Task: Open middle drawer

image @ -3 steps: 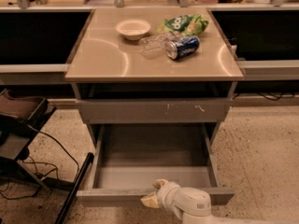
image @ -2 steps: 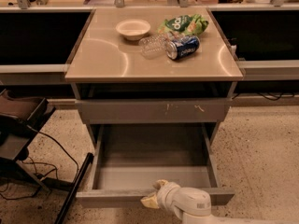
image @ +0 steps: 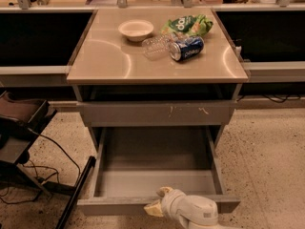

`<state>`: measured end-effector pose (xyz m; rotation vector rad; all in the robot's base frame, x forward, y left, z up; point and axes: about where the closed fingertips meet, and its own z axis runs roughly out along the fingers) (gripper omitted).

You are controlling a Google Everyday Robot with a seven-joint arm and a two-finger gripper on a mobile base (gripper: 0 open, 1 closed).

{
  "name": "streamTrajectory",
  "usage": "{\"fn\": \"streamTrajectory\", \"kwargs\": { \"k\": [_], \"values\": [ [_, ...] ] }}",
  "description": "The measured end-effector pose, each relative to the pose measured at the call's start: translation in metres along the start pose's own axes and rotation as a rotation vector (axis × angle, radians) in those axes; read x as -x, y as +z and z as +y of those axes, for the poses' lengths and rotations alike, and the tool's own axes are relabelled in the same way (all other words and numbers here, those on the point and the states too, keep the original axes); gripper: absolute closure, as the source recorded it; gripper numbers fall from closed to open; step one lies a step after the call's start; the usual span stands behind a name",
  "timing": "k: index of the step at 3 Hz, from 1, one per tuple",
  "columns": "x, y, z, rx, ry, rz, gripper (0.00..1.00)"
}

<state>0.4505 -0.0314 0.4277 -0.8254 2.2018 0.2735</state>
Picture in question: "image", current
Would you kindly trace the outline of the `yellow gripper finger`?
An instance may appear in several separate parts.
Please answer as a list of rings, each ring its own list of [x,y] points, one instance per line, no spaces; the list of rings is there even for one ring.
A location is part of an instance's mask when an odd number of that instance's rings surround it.
[[[161,207],[161,200],[155,200],[154,202],[147,204],[144,206],[145,212],[153,217],[163,217],[162,207]]]
[[[170,191],[172,191],[173,188],[172,187],[169,187],[169,186],[164,186],[164,187],[160,187],[158,190],[157,190],[157,194],[160,196],[160,197],[164,197],[166,194],[168,194]]]

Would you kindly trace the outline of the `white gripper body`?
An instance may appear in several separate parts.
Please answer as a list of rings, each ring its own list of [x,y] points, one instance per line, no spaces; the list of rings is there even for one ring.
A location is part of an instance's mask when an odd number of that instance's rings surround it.
[[[183,206],[181,201],[186,197],[186,194],[178,189],[171,189],[166,192],[161,199],[161,210],[167,219],[185,220],[182,215]]]

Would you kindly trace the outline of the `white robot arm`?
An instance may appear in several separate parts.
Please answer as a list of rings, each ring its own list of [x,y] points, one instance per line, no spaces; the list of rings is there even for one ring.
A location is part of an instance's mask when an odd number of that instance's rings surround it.
[[[172,187],[161,187],[157,194],[160,199],[144,206],[150,216],[174,220],[184,229],[240,229],[221,225],[217,204],[209,198],[186,195]]]

